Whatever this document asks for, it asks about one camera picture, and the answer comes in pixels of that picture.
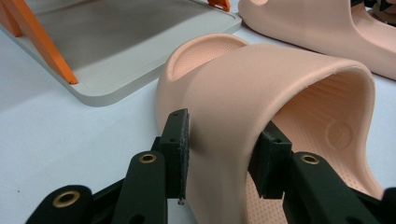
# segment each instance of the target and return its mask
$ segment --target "gray tray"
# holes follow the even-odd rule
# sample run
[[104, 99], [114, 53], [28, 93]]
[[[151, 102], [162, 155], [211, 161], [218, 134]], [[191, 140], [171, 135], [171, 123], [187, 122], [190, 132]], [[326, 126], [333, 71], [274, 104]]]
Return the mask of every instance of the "gray tray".
[[79, 83], [69, 85], [61, 79], [26, 36], [12, 39], [83, 104], [91, 106], [114, 104], [157, 78], [168, 56], [184, 42], [199, 35], [231, 34], [241, 24], [235, 14], [201, 1], [26, 2]]

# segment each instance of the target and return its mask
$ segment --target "mounting hole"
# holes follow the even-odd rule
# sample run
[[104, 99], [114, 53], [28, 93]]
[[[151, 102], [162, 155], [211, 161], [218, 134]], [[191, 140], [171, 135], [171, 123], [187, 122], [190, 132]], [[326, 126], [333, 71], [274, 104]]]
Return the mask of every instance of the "mounting hole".
[[306, 163], [313, 164], [313, 165], [316, 165], [319, 163], [319, 160], [316, 157], [307, 155], [307, 154], [301, 156], [301, 160]]
[[157, 160], [157, 157], [154, 154], [145, 154], [139, 158], [139, 161], [142, 163], [151, 163]]
[[75, 190], [66, 191], [53, 200], [52, 205], [57, 208], [67, 207], [79, 199], [79, 192]]
[[346, 217], [346, 221], [349, 224], [363, 224], [362, 221], [360, 221], [358, 218], [356, 217]]
[[134, 215], [129, 220], [129, 224], [141, 224], [141, 223], [145, 223], [145, 217], [140, 214]]

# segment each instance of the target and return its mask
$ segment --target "brass insert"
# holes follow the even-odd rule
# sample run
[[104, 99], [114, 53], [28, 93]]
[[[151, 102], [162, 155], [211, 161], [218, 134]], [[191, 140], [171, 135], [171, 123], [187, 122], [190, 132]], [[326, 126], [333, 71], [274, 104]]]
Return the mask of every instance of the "brass insert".
[[157, 157], [154, 154], [145, 154], [139, 158], [139, 161], [142, 163], [151, 163], [157, 160]]
[[66, 191], [58, 195], [52, 202], [52, 205], [57, 208], [67, 207], [75, 203], [79, 199], [79, 192], [75, 190]]
[[313, 165], [316, 165], [319, 163], [319, 160], [316, 157], [307, 155], [307, 154], [301, 156], [301, 160], [306, 163], [313, 164]]

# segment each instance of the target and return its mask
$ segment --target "beige sandal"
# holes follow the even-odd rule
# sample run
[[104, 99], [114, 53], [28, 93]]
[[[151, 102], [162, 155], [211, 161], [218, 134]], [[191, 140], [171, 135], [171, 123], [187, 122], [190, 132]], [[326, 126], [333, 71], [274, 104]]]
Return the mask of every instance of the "beige sandal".
[[248, 175], [263, 128], [272, 120], [293, 151], [319, 154], [350, 187], [379, 198], [365, 158], [374, 99], [361, 63], [206, 35], [168, 59], [157, 119], [161, 131], [168, 114], [189, 109], [187, 202], [198, 223], [283, 223], [282, 202], [260, 199]]
[[396, 79], [396, 28], [349, 0], [241, 0], [239, 14], [260, 34], [364, 63]]

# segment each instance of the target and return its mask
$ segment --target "white table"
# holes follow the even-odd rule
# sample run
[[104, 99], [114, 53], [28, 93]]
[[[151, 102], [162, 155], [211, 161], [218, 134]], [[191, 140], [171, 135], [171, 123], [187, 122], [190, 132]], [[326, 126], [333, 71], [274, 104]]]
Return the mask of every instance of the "white table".
[[[286, 45], [246, 27], [235, 35]], [[158, 135], [156, 83], [114, 105], [89, 107], [0, 32], [1, 222], [26, 221], [57, 188], [79, 184], [97, 192], [122, 179], [132, 156], [150, 150]], [[375, 76], [375, 85], [367, 157], [387, 188], [396, 186], [396, 81]], [[171, 200], [169, 223], [195, 221], [188, 206]]]

